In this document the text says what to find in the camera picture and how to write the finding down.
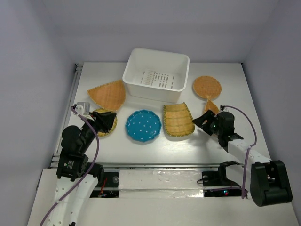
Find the green-trimmed square bamboo tray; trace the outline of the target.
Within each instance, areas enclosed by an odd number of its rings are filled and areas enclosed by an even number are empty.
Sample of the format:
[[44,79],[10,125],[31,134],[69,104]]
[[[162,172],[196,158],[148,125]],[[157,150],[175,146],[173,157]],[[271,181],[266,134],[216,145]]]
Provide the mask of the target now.
[[163,124],[171,137],[185,137],[195,130],[193,117],[185,102],[163,106]]

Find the blue polka dot plate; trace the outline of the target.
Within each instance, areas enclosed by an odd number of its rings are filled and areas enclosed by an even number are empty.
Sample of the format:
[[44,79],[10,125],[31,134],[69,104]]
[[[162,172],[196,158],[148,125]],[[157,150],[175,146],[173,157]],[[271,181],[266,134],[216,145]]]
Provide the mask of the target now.
[[137,142],[150,142],[155,140],[161,131],[162,123],[157,114],[150,110],[133,112],[125,123],[127,135]]

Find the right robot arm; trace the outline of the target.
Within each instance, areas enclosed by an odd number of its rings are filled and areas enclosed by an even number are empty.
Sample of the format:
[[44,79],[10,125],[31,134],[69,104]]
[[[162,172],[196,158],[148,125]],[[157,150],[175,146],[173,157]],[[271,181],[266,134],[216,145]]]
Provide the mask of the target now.
[[193,123],[208,135],[216,135],[219,145],[235,161],[220,163],[216,178],[206,177],[203,182],[218,181],[222,186],[240,188],[241,197],[250,195],[259,206],[290,203],[293,194],[285,164],[271,160],[253,149],[235,132],[235,117],[229,112],[215,114],[211,110],[193,119]]

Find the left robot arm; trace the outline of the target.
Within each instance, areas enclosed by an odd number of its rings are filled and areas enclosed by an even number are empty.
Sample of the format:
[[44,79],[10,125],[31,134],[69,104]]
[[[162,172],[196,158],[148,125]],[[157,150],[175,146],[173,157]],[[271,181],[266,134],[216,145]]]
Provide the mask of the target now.
[[115,112],[94,111],[79,115],[81,128],[71,125],[62,132],[62,151],[56,171],[55,201],[41,225],[77,226],[87,201],[96,186],[104,181],[104,169],[95,160],[88,161],[85,152],[93,141],[99,146],[98,132],[110,132]]

